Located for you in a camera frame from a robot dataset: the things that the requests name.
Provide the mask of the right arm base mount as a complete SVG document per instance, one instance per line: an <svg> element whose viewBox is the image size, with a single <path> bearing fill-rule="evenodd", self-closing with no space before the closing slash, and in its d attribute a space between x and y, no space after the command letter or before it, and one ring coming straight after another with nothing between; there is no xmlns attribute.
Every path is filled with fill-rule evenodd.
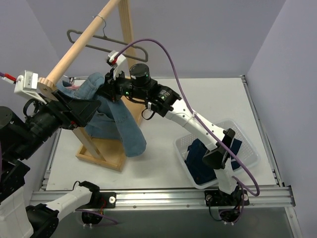
<svg viewBox="0 0 317 238"><path fill-rule="evenodd" d="M220 190L205 190L204 195L209 215L213 220L225 225L237 223L244 208L250 205L247 191L240 188L231 195Z"/></svg>

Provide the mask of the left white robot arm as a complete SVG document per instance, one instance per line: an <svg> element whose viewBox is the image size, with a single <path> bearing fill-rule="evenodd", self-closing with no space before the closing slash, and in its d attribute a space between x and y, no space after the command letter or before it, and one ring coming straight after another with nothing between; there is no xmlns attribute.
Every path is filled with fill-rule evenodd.
<svg viewBox="0 0 317 238"><path fill-rule="evenodd" d="M54 100L36 94L27 101L34 112L21 120L10 108L0 109L0 235L3 238L48 238L59 222L78 208L96 207L101 200L97 185L79 182L66 195L36 206L24 202L25 175L30 171L24 161L58 129L84 127L101 105L98 100L74 99L61 91Z"/></svg>

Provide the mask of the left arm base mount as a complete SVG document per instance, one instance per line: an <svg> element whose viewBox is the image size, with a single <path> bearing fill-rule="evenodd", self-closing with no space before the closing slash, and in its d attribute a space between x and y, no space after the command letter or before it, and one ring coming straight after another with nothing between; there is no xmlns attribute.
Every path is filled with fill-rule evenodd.
<svg viewBox="0 0 317 238"><path fill-rule="evenodd" d="M78 210L81 212L81 221L89 226L111 226L117 225L118 221L105 215L106 209L116 207L116 193L102 192L98 197L81 206Z"/></svg>

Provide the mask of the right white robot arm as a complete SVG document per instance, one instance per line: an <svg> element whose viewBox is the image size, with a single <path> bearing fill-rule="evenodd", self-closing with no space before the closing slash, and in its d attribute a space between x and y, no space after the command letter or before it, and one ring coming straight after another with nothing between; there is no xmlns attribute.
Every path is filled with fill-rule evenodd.
<svg viewBox="0 0 317 238"><path fill-rule="evenodd" d="M230 147L235 131L225 130L200 117L190 108L184 97L152 79L147 65L135 64L129 73L130 78L127 79L123 71L112 68L105 75L105 81L97 90L97 94L112 102L126 97L130 102L142 104L148 110L182 126L199 139L207 150L202 162L214 170L221 201L227 205L241 201L243 189L233 177L230 159L234 155Z"/></svg>

